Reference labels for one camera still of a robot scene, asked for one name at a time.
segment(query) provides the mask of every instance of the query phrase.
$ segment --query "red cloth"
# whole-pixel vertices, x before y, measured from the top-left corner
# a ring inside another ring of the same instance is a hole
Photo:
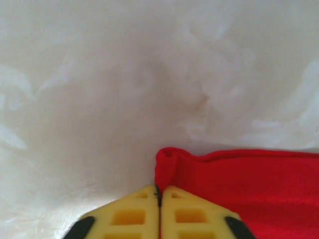
[[[319,154],[170,147],[156,162],[161,192],[174,185],[237,212],[259,239],[319,239]]]

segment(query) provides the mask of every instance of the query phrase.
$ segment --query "red towel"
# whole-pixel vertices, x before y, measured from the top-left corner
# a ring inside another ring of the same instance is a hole
[[[319,154],[163,148],[155,182],[237,212],[258,239],[319,239]]]

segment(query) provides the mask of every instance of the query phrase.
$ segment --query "black rubber tip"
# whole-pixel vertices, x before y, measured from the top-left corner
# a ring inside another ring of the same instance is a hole
[[[159,187],[158,187],[157,185],[155,185],[155,187],[156,187],[156,193],[155,193],[155,195],[156,195],[157,198],[158,198],[159,207],[161,207],[161,193],[160,193],[160,189],[159,189]]]
[[[63,239],[84,239],[94,223],[94,217],[86,217],[77,221]]]
[[[257,239],[242,221],[233,217],[225,217],[225,221],[237,239]]]

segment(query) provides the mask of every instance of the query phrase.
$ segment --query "white surface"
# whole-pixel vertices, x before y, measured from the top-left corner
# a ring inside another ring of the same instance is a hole
[[[163,146],[315,150],[318,104],[318,0],[3,0],[0,238],[61,238]]]

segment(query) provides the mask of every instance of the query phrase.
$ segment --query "yellow plastic object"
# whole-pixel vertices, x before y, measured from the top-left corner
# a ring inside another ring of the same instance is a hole
[[[163,239],[236,239],[225,222],[239,215],[180,188],[168,187],[162,197]]]
[[[95,223],[85,239],[158,239],[159,208],[156,188],[147,186],[124,198],[95,209]]]

